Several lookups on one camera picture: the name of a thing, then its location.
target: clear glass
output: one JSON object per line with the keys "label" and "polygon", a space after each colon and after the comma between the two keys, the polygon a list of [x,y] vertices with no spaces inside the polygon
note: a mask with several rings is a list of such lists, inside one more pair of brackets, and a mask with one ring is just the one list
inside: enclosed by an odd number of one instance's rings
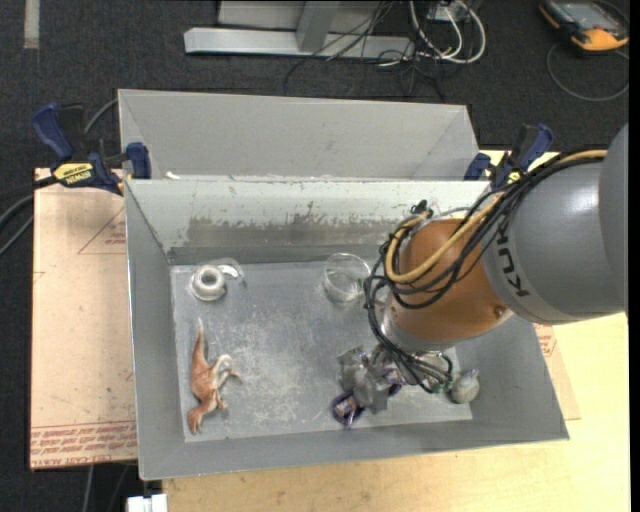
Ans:
{"label": "clear glass", "polygon": [[322,285],[333,302],[352,302],[362,297],[370,272],[369,265],[355,254],[336,253],[324,265]]}

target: yellow cable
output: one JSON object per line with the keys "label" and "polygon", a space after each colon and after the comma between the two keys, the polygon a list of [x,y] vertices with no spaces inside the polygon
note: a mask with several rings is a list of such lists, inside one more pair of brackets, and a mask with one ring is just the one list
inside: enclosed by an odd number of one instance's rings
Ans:
{"label": "yellow cable", "polygon": [[604,158],[607,156],[606,149],[590,149],[587,151],[580,151],[579,153],[573,153],[569,156],[565,156],[558,160],[554,165],[565,164],[581,158]]}
{"label": "yellow cable", "polygon": [[391,239],[391,243],[389,244],[389,250],[387,251],[387,256],[384,262],[385,273],[387,277],[393,281],[394,283],[406,284],[412,281],[415,281],[422,274],[427,272],[431,267],[433,267],[438,260],[442,257],[442,255],[447,252],[451,247],[458,241],[460,238],[469,231],[473,226],[475,226],[478,222],[480,222],[484,217],[491,211],[494,207],[496,201],[499,196],[496,195],[494,200],[491,201],[487,206],[482,208],[477,214],[475,214],[469,221],[462,226],[458,231],[456,231],[446,242],[440,247],[434,254],[431,255],[429,259],[423,262],[420,266],[414,268],[413,270],[406,272],[405,274],[396,274],[393,271],[393,257],[395,255],[396,250],[398,249],[398,238],[401,237],[406,230],[415,226],[418,222],[421,222],[422,219],[412,219],[404,224],[400,229],[398,229],[394,233],[394,237]]}

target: cardboard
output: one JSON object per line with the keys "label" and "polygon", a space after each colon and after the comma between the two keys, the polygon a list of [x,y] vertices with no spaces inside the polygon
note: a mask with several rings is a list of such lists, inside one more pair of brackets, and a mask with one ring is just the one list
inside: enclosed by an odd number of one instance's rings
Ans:
{"label": "cardboard", "polygon": [[53,185],[34,203],[30,468],[135,460],[124,200]]}

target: orange device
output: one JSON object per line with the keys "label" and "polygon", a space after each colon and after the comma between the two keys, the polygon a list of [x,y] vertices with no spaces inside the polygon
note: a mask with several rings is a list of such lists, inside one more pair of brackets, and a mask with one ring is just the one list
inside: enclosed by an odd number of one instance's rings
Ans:
{"label": "orange device", "polygon": [[608,3],[543,0],[538,8],[551,26],[586,52],[616,50],[629,41],[626,19]]}

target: blue clamp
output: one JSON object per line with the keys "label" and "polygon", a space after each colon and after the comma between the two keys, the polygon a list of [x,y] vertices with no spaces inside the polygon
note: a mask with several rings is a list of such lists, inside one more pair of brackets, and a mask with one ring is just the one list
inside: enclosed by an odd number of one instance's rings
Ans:
{"label": "blue clamp", "polygon": [[[60,114],[66,114],[61,123]],[[141,142],[127,146],[126,152],[111,158],[104,158],[99,152],[84,150],[85,140],[81,119],[84,111],[81,106],[60,112],[57,103],[49,103],[39,109],[31,118],[31,125],[38,138],[57,155],[51,167],[52,177],[65,187],[95,187],[115,194],[122,194],[122,180],[110,166],[130,160],[133,165],[133,177],[148,179],[151,177],[151,162],[147,148]],[[75,136],[74,143],[69,140],[63,125]]]}
{"label": "blue clamp", "polygon": [[491,157],[484,153],[478,153],[469,164],[463,181],[478,181],[491,166]]}
{"label": "blue clamp", "polygon": [[519,173],[528,171],[529,166],[548,151],[552,144],[553,133],[546,125],[522,125],[511,154],[505,152],[496,166],[492,190],[501,188],[514,169]]}

